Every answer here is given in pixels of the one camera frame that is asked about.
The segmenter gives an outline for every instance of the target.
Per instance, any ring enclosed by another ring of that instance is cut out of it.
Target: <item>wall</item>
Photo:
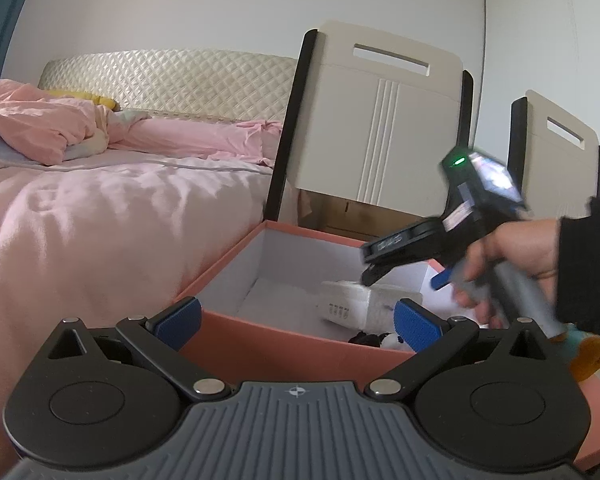
[[[486,0],[476,146],[506,160],[510,105],[528,89],[600,140],[600,0]]]
[[[37,83],[50,59],[135,48],[297,57],[302,35],[328,18],[458,54],[474,76],[477,104],[484,0],[27,0],[2,76]]]

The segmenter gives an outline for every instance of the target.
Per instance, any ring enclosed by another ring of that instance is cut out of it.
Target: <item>pink box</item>
[[[359,387],[409,354],[347,343],[355,330],[318,319],[312,298],[322,281],[357,280],[362,242],[265,221],[183,293],[204,308],[202,328],[181,353],[233,384],[243,380],[340,381]],[[386,282],[423,295],[440,317],[457,313],[450,287],[429,286],[440,270],[421,262],[392,270]],[[586,470],[600,463],[600,380],[581,383],[592,423],[576,459]]]

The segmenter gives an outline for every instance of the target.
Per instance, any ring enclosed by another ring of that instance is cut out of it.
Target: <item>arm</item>
[[[560,223],[556,316],[600,334],[600,198],[591,216]]]

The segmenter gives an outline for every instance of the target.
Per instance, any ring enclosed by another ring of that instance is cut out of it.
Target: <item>silver bolt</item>
[[[376,395],[394,395],[402,389],[402,385],[393,379],[376,379],[369,384],[369,389]]]
[[[200,379],[193,384],[193,389],[200,395],[215,395],[224,390],[224,383],[220,379]]]

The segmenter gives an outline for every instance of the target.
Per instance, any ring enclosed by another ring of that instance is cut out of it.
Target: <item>quilted headboard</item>
[[[295,71],[295,59],[266,54],[125,50],[49,61],[38,87],[92,92],[160,114],[282,122]]]

